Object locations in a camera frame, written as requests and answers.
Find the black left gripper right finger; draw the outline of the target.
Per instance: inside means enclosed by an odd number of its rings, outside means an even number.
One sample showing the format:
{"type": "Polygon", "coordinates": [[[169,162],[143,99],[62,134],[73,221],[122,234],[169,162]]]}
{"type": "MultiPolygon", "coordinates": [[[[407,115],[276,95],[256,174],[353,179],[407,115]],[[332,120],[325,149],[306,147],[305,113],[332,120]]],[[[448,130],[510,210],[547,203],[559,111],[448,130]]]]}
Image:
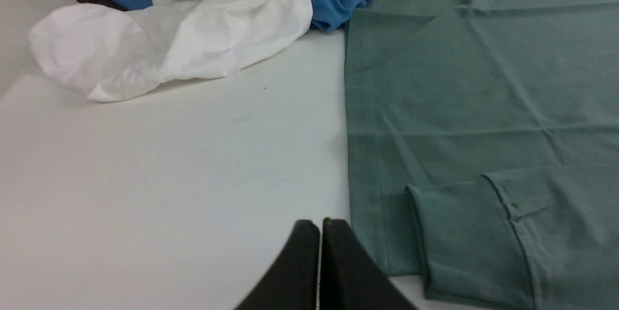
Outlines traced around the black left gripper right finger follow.
{"type": "Polygon", "coordinates": [[[321,310],[415,310],[366,253],[350,225],[323,220],[321,310]]]}

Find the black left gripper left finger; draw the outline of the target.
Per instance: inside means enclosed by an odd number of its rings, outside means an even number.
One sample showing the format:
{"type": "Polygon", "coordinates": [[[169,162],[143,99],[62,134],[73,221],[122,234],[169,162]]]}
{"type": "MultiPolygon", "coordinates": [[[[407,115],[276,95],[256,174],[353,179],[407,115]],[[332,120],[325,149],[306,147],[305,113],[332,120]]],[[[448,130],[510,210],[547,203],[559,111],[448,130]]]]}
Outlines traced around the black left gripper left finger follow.
{"type": "Polygon", "coordinates": [[[315,310],[319,241],[312,221],[296,221],[279,255],[237,310],[315,310]]]}

